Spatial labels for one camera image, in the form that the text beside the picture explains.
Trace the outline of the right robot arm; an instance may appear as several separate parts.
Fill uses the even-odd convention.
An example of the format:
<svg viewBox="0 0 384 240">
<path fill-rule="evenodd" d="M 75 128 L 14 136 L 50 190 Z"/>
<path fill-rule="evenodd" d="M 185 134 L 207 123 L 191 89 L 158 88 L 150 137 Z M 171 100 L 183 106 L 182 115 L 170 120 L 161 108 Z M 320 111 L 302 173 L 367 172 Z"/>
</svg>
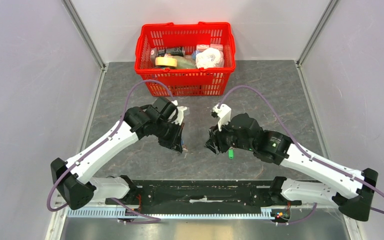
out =
<svg viewBox="0 0 384 240">
<path fill-rule="evenodd" d="M 230 119 L 230 113 L 213 111 L 218 119 L 209 129 L 205 147 L 215 154 L 231 149 L 250 151 L 265 163 L 290 168 L 313 178 L 305 183 L 282 176 L 273 180 L 268 191 L 269 200 L 280 205 L 285 201 L 318 203 L 336 207 L 345 216 L 357 221 L 369 219 L 378 172 L 366 168 L 357 170 L 336 164 L 312 151 L 293 143 L 277 131 L 264 130 L 258 122 L 241 113 Z"/>
</svg>

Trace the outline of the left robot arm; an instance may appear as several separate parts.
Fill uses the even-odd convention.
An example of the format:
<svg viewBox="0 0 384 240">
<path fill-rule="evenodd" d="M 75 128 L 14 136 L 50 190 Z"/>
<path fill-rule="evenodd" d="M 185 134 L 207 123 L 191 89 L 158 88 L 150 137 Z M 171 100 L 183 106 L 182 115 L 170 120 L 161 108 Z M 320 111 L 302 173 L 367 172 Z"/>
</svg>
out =
<svg viewBox="0 0 384 240">
<path fill-rule="evenodd" d="M 157 137 L 158 144 L 182 153 L 182 132 L 188 107 L 166 97 L 153 104 L 129 108 L 124 116 L 101 138 L 68 160 L 56 158 L 51 164 L 53 184 L 72 210 L 90 201 L 116 198 L 132 204 L 136 186 L 129 177 L 97 178 L 95 173 L 114 156 L 144 137 Z"/>
</svg>

